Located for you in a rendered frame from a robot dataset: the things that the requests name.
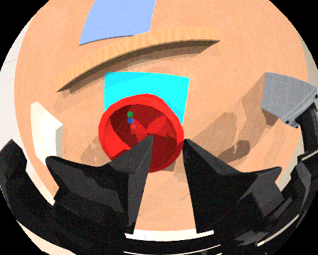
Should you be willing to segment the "red cup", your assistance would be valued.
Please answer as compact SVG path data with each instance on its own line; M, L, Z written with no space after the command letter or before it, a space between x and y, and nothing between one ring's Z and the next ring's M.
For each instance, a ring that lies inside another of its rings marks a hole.
M133 111L131 130L127 113ZM111 104L99 123L99 140L105 154L114 160L125 151L154 136L152 157L148 173L154 173L172 165L181 155L184 146L184 130L173 110L156 94L137 94L124 97Z

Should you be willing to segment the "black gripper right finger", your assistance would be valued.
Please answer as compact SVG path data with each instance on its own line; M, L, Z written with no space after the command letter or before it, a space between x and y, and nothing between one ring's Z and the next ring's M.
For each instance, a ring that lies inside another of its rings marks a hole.
M240 172L184 139L184 168L193 207L196 234L213 231L213 225L233 211L251 191L275 182L282 167Z

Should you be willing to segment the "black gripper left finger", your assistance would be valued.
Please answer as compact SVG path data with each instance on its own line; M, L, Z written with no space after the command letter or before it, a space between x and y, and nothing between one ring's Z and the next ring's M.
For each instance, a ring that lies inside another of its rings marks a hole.
M45 158L45 165L58 187L86 199L109 205L124 227L133 234L150 167L154 136L137 142L122 156L101 167L82 165L56 156Z

